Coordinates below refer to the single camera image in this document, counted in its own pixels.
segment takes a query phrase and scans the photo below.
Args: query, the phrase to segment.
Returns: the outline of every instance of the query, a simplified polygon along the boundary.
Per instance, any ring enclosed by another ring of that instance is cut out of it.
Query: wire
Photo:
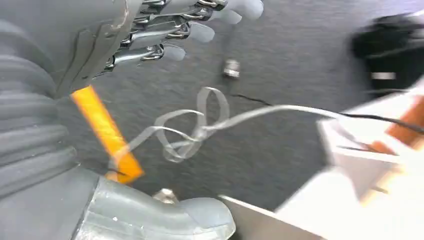
[[[373,119],[373,120],[379,120],[379,121],[385,121],[385,122],[390,122],[390,123],[394,123],[397,124],[401,127],[413,130],[414,132],[417,132],[419,134],[424,135],[424,127],[420,127],[418,125],[414,125],[414,124],[410,124],[398,119],[393,119],[393,118],[388,118],[388,117],[383,117],[383,116],[377,116],[377,115],[369,115],[369,114],[348,114],[348,113],[341,113],[342,115],[346,116],[346,117],[350,117],[350,118],[355,118],[355,119]]]
[[[218,120],[208,125],[207,122],[207,99],[210,93],[214,93],[218,104],[220,106],[219,118]],[[254,99],[250,97],[243,96],[246,99]],[[118,162],[124,155],[133,151],[135,148],[140,146],[147,138],[155,134],[161,144],[163,145],[164,156],[168,161],[180,163],[186,159],[191,158],[202,146],[203,141],[208,139],[218,130],[224,130],[231,127],[234,127],[244,121],[260,117],[266,114],[280,112],[280,111],[301,111],[308,112],[317,115],[322,115],[325,117],[333,119],[349,119],[349,118],[361,118],[361,119],[372,119],[380,120],[398,124],[402,127],[409,128],[420,134],[424,134],[424,129],[422,127],[412,125],[406,122],[402,122],[397,119],[391,119],[376,115],[364,115],[364,114],[347,114],[347,113],[336,113],[328,110],[323,110],[319,108],[298,106],[298,105],[271,105],[258,108],[252,111],[244,112],[239,115],[230,117],[230,106],[225,95],[216,88],[204,87],[197,95],[197,110],[182,109],[173,111],[167,114],[164,114],[158,117],[154,123],[154,126],[146,128],[142,133],[140,133],[136,138],[128,143],[127,146],[120,149],[114,156],[112,156],[111,162]],[[185,115],[185,114],[196,114],[197,115],[197,124],[191,134],[191,136],[172,129],[165,127],[165,124],[168,120]],[[180,135],[183,140],[177,142],[169,142],[165,136],[165,131],[173,132]],[[383,138],[385,142],[391,143],[392,139]]]

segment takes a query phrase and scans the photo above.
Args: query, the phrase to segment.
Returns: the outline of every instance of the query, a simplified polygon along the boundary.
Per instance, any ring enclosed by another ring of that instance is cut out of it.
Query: white cable
[[[215,94],[218,100],[220,111],[218,120],[214,124],[208,125],[206,116],[207,99],[211,92]],[[120,149],[114,156],[112,156],[111,162],[118,163],[123,156],[140,146],[151,135],[156,134],[157,138],[163,145],[165,158],[168,161],[180,163],[196,154],[202,146],[203,141],[212,136],[216,131],[234,127],[235,125],[255,117],[286,110],[308,112],[333,119],[349,119],[354,121],[353,118],[336,112],[298,105],[267,106],[230,118],[230,107],[225,95],[216,88],[204,87],[197,95],[197,110],[177,110],[158,117],[154,123],[154,126],[146,128],[136,138],[130,141],[127,146]],[[165,127],[165,124],[168,120],[185,114],[197,115],[197,124],[194,127],[191,136],[188,136],[187,134],[178,130]],[[174,132],[183,137],[184,140],[170,143],[165,136],[165,131]],[[387,146],[392,146],[391,139],[382,137],[380,140],[381,142],[387,144]]]

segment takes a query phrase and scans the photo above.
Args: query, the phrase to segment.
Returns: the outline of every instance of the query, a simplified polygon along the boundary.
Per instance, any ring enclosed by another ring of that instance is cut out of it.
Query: floor
[[[378,16],[424,9],[420,0],[264,0],[263,16],[236,28],[211,22],[209,43],[177,42],[187,55],[181,62],[161,60],[123,66],[93,81],[93,86],[129,141],[158,116],[195,109],[196,95],[209,86],[272,104],[341,111],[366,102],[364,73],[349,55],[349,34]],[[222,80],[224,58],[241,62],[239,80]],[[228,97],[231,114],[261,107]],[[108,155],[69,98],[59,102],[70,141],[85,161]],[[219,109],[212,102],[209,115]],[[145,176],[133,187],[148,194],[171,188],[180,199],[225,194],[273,210],[325,164],[317,116],[280,112],[217,132],[191,159],[167,162],[155,138],[134,151]],[[189,133],[195,117],[172,120]]]

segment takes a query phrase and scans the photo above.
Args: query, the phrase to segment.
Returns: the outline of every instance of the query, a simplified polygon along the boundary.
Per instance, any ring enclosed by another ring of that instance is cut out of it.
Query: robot
[[[78,164],[56,99],[122,64],[182,60],[168,39],[208,42],[202,21],[257,19],[260,0],[0,0],[0,238],[226,240],[212,198],[166,204]]]

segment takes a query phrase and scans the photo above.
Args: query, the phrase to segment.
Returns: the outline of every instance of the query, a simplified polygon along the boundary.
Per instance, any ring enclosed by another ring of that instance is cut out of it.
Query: yellow stripe
[[[127,145],[117,125],[91,85],[74,92],[72,98],[110,156]],[[144,174],[132,153],[128,153],[119,161],[116,161],[115,165],[118,171],[125,175],[107,174],[106,177],[123,184],[132,182]]]

